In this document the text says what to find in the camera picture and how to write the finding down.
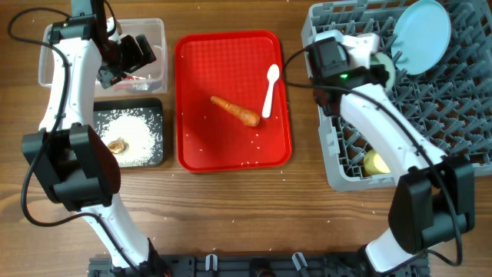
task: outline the spoon handle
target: spoon handle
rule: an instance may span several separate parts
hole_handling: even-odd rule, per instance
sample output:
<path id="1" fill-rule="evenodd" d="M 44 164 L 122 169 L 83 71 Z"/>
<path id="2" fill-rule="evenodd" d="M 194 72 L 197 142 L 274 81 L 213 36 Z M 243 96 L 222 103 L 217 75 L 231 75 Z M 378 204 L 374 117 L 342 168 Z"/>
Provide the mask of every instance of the spoon handle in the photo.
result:
<path id="1" fill-rule="evenodd" d="M 269 118 L 271 115 L 271 103 L 274 97 L 274 83 L 275 82 L 268 82 L 267 97 L 264 100 L 263 112 L 261 113 L 263 118 Z"/>

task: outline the wooden table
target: wooden table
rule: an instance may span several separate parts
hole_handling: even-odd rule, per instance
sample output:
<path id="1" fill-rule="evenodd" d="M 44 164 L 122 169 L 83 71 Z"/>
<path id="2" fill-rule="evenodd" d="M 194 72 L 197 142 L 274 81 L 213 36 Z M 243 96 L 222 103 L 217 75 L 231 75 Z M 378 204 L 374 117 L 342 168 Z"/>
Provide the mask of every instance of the wooden table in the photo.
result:
<path id="1" fill-rule="evenodd" d="M 301 48 L 301 28 L 316 1 L 193 0 L 111 1 L 118 18 L 162 18 L 170 49 L 191 33 L 269 29 L 282 42 L 284 57 Z M 20 145 L 36 132 L 49 90 L 37 83 L 39 47 L 12 41 L 11 17 L 25 8 L 48 6 L 70 12 L 68 0 L 0 2 L 0 275 L 86 276 L 88 259 L 105 247 L 83 220 L 43 229 L 26 222 L 20 205 L 28 164 Z M 41 38 L 46 25 L 62 20 L 46 12 L 26 15 L 14 31 Z M 170 74 L 164 103 L 166 140 L 174 141 L 174 82 Z M 302 58 L 291 65 L 293 81 L 306 82 Z M 215 251 L 222 255 L 306 254 L 354 251 L 387 227 L 394 189 L 336 192 L 327 183 L 311 92 L 289 88 L 294 143 L 291 160 L 278 169 L 194 175 L 171 156 L 152 169 L 122 170 L 121 196 L 143 233 L 161 254 Z M 492 183 L 477 179 L 475 230 L 464 235 L 464 266 L 451 268 L 431 258 L 435 276 L 486 276 L 492 270 Z M 37 181 L 29 189 L 29 208 L 40 220 L 68 215 L 51 204 Z M 454 242 L 439 250 L 454 259 Z"/>

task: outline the yellow object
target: yellow object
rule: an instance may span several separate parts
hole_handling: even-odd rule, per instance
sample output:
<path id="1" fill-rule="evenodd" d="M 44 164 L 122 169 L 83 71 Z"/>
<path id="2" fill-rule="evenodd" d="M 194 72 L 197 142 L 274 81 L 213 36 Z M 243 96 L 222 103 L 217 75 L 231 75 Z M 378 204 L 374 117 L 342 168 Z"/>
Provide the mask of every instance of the yellow object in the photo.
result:
<path id="1" fill-rule="evenodd" d="M 381 156 L 373 149 L 364 157 L 364 169 L 369 175 L 387 174 L 391 172 L 383 161 L 383 158 L 381 158 Z"/>

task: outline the cable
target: cable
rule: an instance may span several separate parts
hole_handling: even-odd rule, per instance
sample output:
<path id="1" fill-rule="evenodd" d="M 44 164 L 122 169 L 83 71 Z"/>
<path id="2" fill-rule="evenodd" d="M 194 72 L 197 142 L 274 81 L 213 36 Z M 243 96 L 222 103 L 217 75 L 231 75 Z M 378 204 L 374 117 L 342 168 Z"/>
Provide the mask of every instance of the cable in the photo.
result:
<path id="1" fill-rule="evenodd" d="M 24 216 L 27 218 L 27 220 L 30 223 L 32 223 L 33 225 L 36 225 L 36 226 L 40 226 L 40 227 L 54 227 L 54 226 L 59 226 L 59 225 L 65 224 L 66 222 L 70 222 L 70 221 L 72 221 L 74 219 L 79 219 L 79 218 L 81 218 L 83 216 L 89 216 L 89 217 L 94 218 L 95 221 L 102 227 L 102 229 L 104 230 L 105 234 L 108 236 L 109 240 L 115 246 L 116 250 L 118 251 L 118 253 L 120 254 L 120 256 L 124 259 L 124 261 L 128 263 L 128 265 L 131 267 L 131 269 L 134 272 L 137 272 L 137 273 L 140 274 L 140 276 L 143 276 L 142 272 L 140 272 L 131 263 L 130 259 L 123 252 L 123 249 L 118 245 L 118 243 L 116 242 L 115 238 L 109 232 L 108 228 L 103 223 L 103 221 L 101 220 L 101 217 L 99 215 L 96 215 L 96 214 L 93 214 L 93 213 L 90 213 L 90 212 L 83 212 L 83 213 L 79 213 L 77 215 L 69 216 L 66 219 L 62 219 L 62 220 L 59 220 L 57 222 L 39 222 L 39 221 L 37 221 L 36 219 L 34 219 L 31 216 L 31 213 L 28 210 L 27 194 L 28 194 L 29 182 L 31 181 L 32 174 L 34 173 L 34 170 L 35 170 L 36 166 L 39 163 L 39 160 L 40 160 L 40 158 L 42 156 L 42 153 L 46 150 L 46 148 L 51 143 L 51 141 L 52 141 L 52 139 L 53 139 L 56 131 L 58 130 L 58 127 L 60 126 L 60 122 L 62 121 L 62 118 L 63 118 L 63 110 L 64 110 L 64 107 L 65 107 L 66 98 L 67 98 L 67 94 L 68 94 L 68 81 L 69 81 L 69 75 L 70 75 L 70 71 L 69 71 L 70 70 L 70 65 L 68 63 L 68 60 L 65 57 L 65 55 L 63 54 L 63 52 L 60 51 L 58 48 L 56 48 L 55 46 L 50 45 L 50 44 L 48 44 L 46 42 L 40 42 L 40 41 L 36 41 L 36 40 L 30 39 L 30 38 L 21 38 L 21 37 L 18 37 L 16 35 L 13 35 L 12 34 L 12 26 L 14 25 L 14 22 L 19 17 L 21 17 L 22 15 L 24 15 L 26 13 L 29 13 L 29 12 L 37 12 L 37 11 L 55 12 L 55 13 L 58 13 L 60 15 L 65 16 L 66 18 L 70 18 L 70 15 L 69 14 L 67 14 L 65 12 L 62 12 L 62 11 L 59 11 L 59 10 L 55 10 L 53 8 L 28 8 L 28 9 L 22 11 L 22 12 L 19 12 L 17 15 L 15 15 L 11 19 L 11 21 L 9 22 L 8 27 L 7 27 L 7 33 L 8 33 L 8 35 L 12 39 L 14 39 L 16 41 L 19 41 L 19 42 L 26 42 L 26 43 L 31 43 L 31 44 L 34 44 L 34 45 L 42 45 L 42 46 L 48 47 L 48 48 L 52 49 L 53 51 L 55 51 L 60 56 L 61 60 L 63 61 L 63 67 L 65 69 L 65 78 L 64 78 L 64 81 L 63 81 L 63 88 L 61 89 L 60 106 L 58 107 L 58 112 L 56 114 L 55 124 L 53 125 L 53 128 L 50 131 L 50 133 L 48 135 L 48 138 L 43 142 L 43 144 L 42 144 L 41 148 L 39 149 L 38 153 L 36 154 L 36 156 L 32 160 L 32 163 L 29 166 L 29 169 L 28 169 L 28 171 L 27 171 L 27 173 L 25 175 L 24 183 L 22 185 L 22 193 L 21 193 L 22 213 L 24 213 Z"/>
<path id="2" fill-rule="evenodd" d="M 443 180 L 442 180 L 440 174 L 437 172 L 437 170 L 436 170 L 436 168 L 434 166 L 434 163 L 431 161 L 431 159 L 429 158 L 429 156 L 427 155 L 427 153 L 424 151 L 424 148 L 422 147 L 422 145 L 419 145 L 418 144 L 417 140 L 411 135 L 411 133 L 405 128 L 405 126 L 398 120 L 398 118 L 396 118 L 395 115 L 393 115 L 381 103 L 377 102 L 376 100 L 372 99 L 369 96 L 366 96 L 365 94 L 362 94 L 360 92 L 356 92 L 356 91 L 351 90 L 351 89 L 348 89 L 348 88 L 334 87 L 334 86 L 328 86 L 328 85 L 305 85 L 305 84 L 296 84 L 296 83 L 288 82 L 287 81 L 287 77 L 286 77 L 286 73 L 285 73 L 287 71 L 286 70 L 287 69 L 287 66 L 289 65 L 289 63 L 296 56 L 300 55 L 304 51 L 307 51 L 308 50 L 308 47 L 303 48 L 302 50 L 299 50 L 299 51 L 295 52 L 285 62 L 284 69 L 283 69 L 284 70 L 283 76 L 284 76 L 285 83 L 288 84 L 288 85 L 294 86 L 294 87 L 298 87 L 298 88 L 319 88 L 319 89 L 325 89 L 325 90 L 339 91 L 339 92 L 343 92 L 343 93 L 347 93 L 347 94 L 354 94 L 354 95 L 356 95 L 356 96 L 358 96 L 360 98 L 363 98 L 364 100 L 372 103 L 373 105 L 376 105 L 377 108 L 379 108 L 384 113 L 386 113 L 398 125 L 398 127 L 401 128 L 401 130 L 403 131 L 403 133 L 408 137 L 408 139 L 410 139 L 410 141 L 412 142 L 412 144 L 414 145 L 414 147 L 417 149 L 417 151 L 419 152 L 419 154 L 422 155 L 422 157 L 424 158 L 425 162 L 429 165 L 430 172 L 435 177 L 435 179 L 437 181 L 437 187 L 440 188 L 442 190 L 442 192 L 443 192 L 444 199 L 445 199 L 445 201 L 447 203 L 447 207 L 449 209 L 449 213 L 450 213 L 450 216 L 451 216 L 451 221 L 453 222 L 453 227 L 454 227 L 454 237 L 456 239 L 456 249 L 457 249 L 457 259 L 456 259 L 456 262 L 452 262 L 450 259 L 444 257 L 442 254 L 440 254 L 439 252 L 436 252 L 436 251 L 434 251 L 432 249 L 425 249 L 424 252 L 427 253 L 427 254 L 432 254 L 432 255 L 437 256 L 439 259 L 441 259 L 443 262 L 447 263 L 448 265 L 452 265 L 452 266 L 459 266 L 459 265 L 461 265 L 461 263 L 463 261 L 463 242 L 461 240 L 461 232 L 460 232 L 460 229 L 459 229 L 459 226 L 458 226 L 458 223 L 457 223 L 456 210 L 454 209 L 454 204 L 453 204 L 453 201 L 452 201 L 452 199 L 450 197 L 449 191 L 447 190 L 446 186 L 444 185 Z"/>
<path id="3" fill-rule="evenodd" d="M 110 36 L 112 36 L 116 32 L 116 16 L 115 16 L 115 14 L 113 12 L 113 9 L 111 8 L 111 5 L 109 5 L 108 0 L 105 0 L 105 3 L 106 3 L 106 5 L 109 8 L 109 11 L 111 13 L 111 16 L 113 17 L 113 24 L 114 24 L 113 29 L 108 32 L 108 37 L 110 37 Z"/>

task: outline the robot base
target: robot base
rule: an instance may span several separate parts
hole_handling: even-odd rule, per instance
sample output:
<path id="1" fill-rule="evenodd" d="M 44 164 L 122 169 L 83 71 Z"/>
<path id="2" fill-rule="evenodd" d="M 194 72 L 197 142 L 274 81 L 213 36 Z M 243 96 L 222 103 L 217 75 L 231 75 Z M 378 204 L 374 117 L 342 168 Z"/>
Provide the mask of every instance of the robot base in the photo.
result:
<path id="1" fill-rule="evenodd" d="M 171 267 L 173 277 L 257 277 L 259 270 L 257 265 L 259 264 L 270 265 L 270 270 L 277 277 L 360 277 L 368 275 L 367 265 L 361 262 L 356 252 L 306 256 L 307 267 L 300 270 L 296 269 L 293 259 L 288 256 L 219 258 L 217 271 L 205 269 L 207 260 L 205 257 L 196 258 L 192 255 L 161 255 L 160 257 Z M 431 275 L 431 270 L 427 258 L 422 258 L 388 275 L 390 277 L 428 277 Z M 88 277 L 114 277 L 111 272 L 111 259 L 90 259 Z"/>

